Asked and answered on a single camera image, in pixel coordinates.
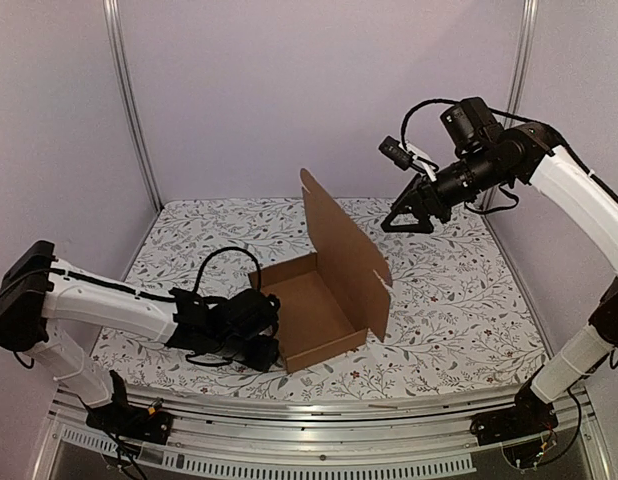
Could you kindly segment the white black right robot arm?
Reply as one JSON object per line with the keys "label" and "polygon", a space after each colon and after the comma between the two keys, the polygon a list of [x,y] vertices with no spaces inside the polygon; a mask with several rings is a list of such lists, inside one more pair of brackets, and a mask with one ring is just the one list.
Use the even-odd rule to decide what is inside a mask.
{"label": "white black right robot arm", "polygon": [[[411,117],[430,105],[443,105],[440,121],[454,148],[444,168],[407,139]],[[430,234],[448,222],[458,205],[498,188],[510,199],[520,183],[563,214],[613,274],[597,307],[560,350],[520,388],[506,427],[526,436],[541,424],[545,411],[600,363],[618,351],[618,196],[579,158],[553,126],[489,106],[480,97],[421,101],[404,115],[397,136],[379,151],[401,170],[415,175],[381,223],[387,233]]]}

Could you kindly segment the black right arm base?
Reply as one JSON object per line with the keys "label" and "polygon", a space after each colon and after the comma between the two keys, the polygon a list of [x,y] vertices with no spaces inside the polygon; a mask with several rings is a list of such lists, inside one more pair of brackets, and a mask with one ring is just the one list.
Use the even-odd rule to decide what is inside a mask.
{"label": "black right arm base", "polygon": [[512,406],[474,415],[469,431],[483,446],[540,434],[557,426],[552,403],[544,403],[535,395],[517,395]]}

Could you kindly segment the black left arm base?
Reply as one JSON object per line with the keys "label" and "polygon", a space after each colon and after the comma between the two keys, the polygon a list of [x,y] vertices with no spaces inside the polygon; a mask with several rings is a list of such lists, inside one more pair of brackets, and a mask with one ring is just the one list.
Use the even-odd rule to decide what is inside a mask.
{"label": "black left arm base", "polygon": [[165,445],[171,433],[174,416],[163,409],[163,400],[155,399],[149,406],[138,407],[111,402],[91,408],[86,424],[111,436],[131,438],[157,445]]}

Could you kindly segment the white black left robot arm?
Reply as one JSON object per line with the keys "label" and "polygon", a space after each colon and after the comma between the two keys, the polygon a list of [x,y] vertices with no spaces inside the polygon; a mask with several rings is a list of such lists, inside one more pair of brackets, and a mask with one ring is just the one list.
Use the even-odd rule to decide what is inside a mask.
{"label": "white black left robot arm", "polygon": [[219,366],[239,363],[266,372],[278,359],[280,301],[260,284],[231,298],[203,296],[198,284],[151,293],[80,270],[54,249],[51,242],[35,242],[4,275],[0,347],[47,368],[117,434],[138,423],[125,382],[95,365],[61,328],[63,320],[140,335],[184,351],[196,366],[213,355]]}

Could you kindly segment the brown cardboard box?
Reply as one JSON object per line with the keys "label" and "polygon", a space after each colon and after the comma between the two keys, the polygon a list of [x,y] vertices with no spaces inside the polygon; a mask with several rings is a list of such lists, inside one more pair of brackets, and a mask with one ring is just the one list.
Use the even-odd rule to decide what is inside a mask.
{"label": "brown cardboard box", "polygon": [[375,243],[306,169],[305,224],[314,252],[261,270],[262,290],[281,301],[280,356],[295,373],[386,335],[393,286]]}

